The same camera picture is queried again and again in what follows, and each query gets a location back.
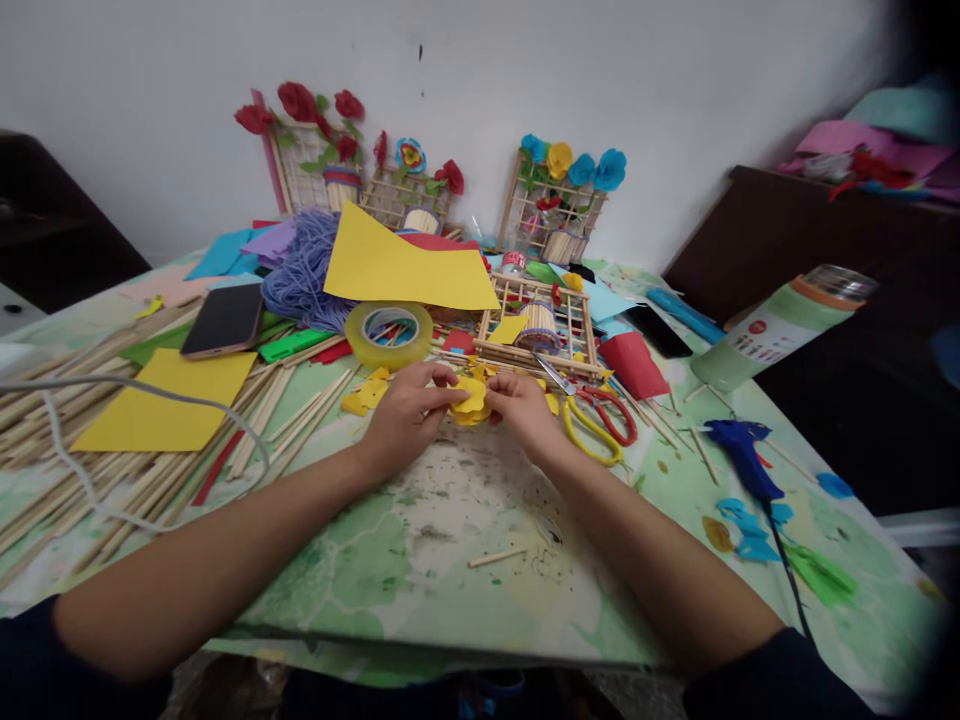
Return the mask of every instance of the metal lid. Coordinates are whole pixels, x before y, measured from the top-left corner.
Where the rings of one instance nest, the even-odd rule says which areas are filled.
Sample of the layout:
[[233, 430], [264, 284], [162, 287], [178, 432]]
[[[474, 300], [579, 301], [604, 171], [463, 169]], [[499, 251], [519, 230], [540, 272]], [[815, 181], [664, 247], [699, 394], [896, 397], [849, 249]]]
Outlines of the metal lid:
[[852, 302], [866, 300], [880, 287], [876, 280], [837, 265], [818, 265], [803, 279], [828, 295]]

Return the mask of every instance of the scissors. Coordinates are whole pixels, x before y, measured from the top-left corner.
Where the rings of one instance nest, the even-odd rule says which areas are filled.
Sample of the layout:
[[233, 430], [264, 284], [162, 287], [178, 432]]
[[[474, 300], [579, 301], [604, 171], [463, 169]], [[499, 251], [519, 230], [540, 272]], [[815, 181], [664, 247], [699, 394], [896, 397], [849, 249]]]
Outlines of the scissors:
[[[616, 465], [623, 458], [623, 450], [620, 449], [620, 446], [628, 447], [632, 445], [637, 439], [637, 424], [633, 421], [630, 413], [627, 411], [627, 408], [624, 407], [623, 403], [620, 402], [620, 399], [616, 395], [612, 395], [603, 390], [598, 390], [593, 387], [577, 387], [572, 382], [563, 377], [560, 373], [557, 372], [556, 368], [553, 367], [547, 360], [545, 360], [539, 353], [533, 353], [533, 356], [537, 359], [537, 362], [540, 363], [540, 366], [544, 371], [553, 378], [553, 381], [560, 386], [560, 389], [566, 394], [565, 402], [563, 403], [563, 426], [567, 429], [567, 434], [570, 435], [570, 439], [573, 441], [573, 444], [578, 448], [583, 450], [587, 455], [596, 459], [601, 465], [606, 467], [611, 467]], [[597, 425], [593, 420], [584, 414], [584, 412], [577, 405], [577, 398], [581, 397], [587, 402], [589, 402], [594, 409], [597, 411], [597, 414], [600, 416], [600, 419], [603, 420], [603, 424], [606, 426], [606, 431]], [[610, 416], [607, 415], [607, 411], [600, 405], [601, 400], [609, 400], [614, 405], [617, 406], [617, 409], [620, 411], [620, 414], [624, 417], [624, 420], [627, 423], [627, 436], [624, 437], [620, 431], [617, 429], [617, 426], [613, 424], [610, 420]], [[571, 413], [577, 416], [577, 419], [582, 422], [590, 432], [596, 435], [600, 440], [607, 445], [611, 452], [613, 453], [610, 457], [604, 457], [593, 453], [588, 450], [587, 447], [580, 440], [580, 437], [577, 435], [576, 429], [573, 426], [573, 418]]]

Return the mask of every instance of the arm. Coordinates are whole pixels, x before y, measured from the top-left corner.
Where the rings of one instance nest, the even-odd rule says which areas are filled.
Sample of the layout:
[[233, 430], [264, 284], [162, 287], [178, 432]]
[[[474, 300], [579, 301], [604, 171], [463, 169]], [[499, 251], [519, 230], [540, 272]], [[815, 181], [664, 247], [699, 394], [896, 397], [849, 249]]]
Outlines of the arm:
[[[433, 379], [438, 387], [427, 388]], [[124, 682], [169, 671], [253, 602], [346, 505], [402, 470], [430, 444], [450, 403], [449, 368], [397, 374], [363, 439], [163, 535], [56, 603], [64, 645]]]
[[495, 376], [487, 402], [575, 509], [587, 536], [688, 673], [697, 676], [726, 665], [784, 629], [773, 610], [722, 560], [580, 452], [531, 378]]

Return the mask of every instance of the red paper flower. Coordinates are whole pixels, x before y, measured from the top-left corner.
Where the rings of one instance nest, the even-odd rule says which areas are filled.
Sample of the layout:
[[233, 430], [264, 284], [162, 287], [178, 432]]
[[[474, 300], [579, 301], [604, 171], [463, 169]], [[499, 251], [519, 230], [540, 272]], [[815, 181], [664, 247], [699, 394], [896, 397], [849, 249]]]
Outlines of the red paper flower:
[[233, 114], [233, 117], [243, 125], [244, 130], [254, 135], [263, 135], [270, 124], [276, 120], [269, 110], [259, 105], [244, 105]]
[[277, 95], [287, 115], [300, 122], [313, 122], [317, 116], [317, 101], [300, 83], [286, 82], [277, 88]]
[[349, 90], [338, 92], [333, 96], [336, 98], [337, 112], [345, 118], [351, 120], [363, 120], [363, 104], [357, 100]]
[[447, 160], [443, 164], [443, 172], [447, 178], [447, 190], [452, 192], [454, 195], [463, 195], [463, 173], [460, 172], [460, 168], [457, 167], [457, 164], [453, 160]]
[[333, 128], [330, 127], [330, 123], [327, 122], [327, 119], [323, 116], [322, 113], [317, 113], [316, 117], [317, 127], [320, 128], [320, 133], [330, 142], [333, 142]]
[[357, 151], [357, 141], [350, 135], [344, 135], [337, 140], [337, 154], [340, 156], [340, 162], [345, 162], [353, 157]]
[[387, 131], [381, 130], [380, 137], [377, 138], [376, 144], [373, 146], [373, 154], [377, 158], [377, 167], [383, 167], [383, 164], [387, 161]]
[[560, 205], [560, 196], [555, 195], [552, 198], [540, 198], [537, 200], [537, 210], [541, 212], [547, 212], [547, 210], [553, 210], [555, 207]]

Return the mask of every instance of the blue paper flower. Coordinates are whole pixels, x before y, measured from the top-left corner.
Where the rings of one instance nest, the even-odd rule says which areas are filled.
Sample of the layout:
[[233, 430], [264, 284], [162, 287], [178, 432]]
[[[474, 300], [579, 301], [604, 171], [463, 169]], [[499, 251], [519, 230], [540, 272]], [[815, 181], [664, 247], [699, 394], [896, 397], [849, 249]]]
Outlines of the blue paper flower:
[[412, 175], [423, 172], [427, 167], [427, 155], [413, 138], [400, 138], [397, 141], [397, 165], [406, 165]]
[[520, 146], [530, 153], [535, 163], [543, 162], [547, 156], [547, 145], [536, 135], [526, 135], [520, 141]]
[[567, 171], [567, 177], [570, 179], [570, 184], [574, 187], [586, 185], [588, 182], [593, 180], [593, 171], [596, 170], [596, 168], [597, 164], [593, 161], [593, 158], [587, 153], [584, 153], [577, 158], [577, 161], [571, 165], [570, 169]]
[[593, 186], [603, 192], [613, 192], [626, 176], [627, 156], [619, 150], [610, 148], [600, 158], [597, 172], [593, 177]]

